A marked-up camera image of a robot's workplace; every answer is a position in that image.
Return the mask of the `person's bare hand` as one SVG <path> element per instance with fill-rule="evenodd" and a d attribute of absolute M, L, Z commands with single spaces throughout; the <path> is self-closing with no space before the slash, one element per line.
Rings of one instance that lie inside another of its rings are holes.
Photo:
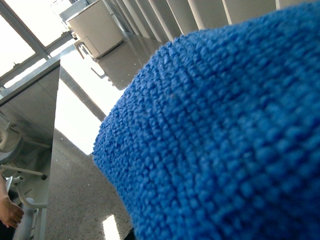
<path fill-rule="evenodd" d="M 7 227 L 17 228 L 24 216 L 24 211 L 8 196 L 0 198 L 0 221 Z"/>

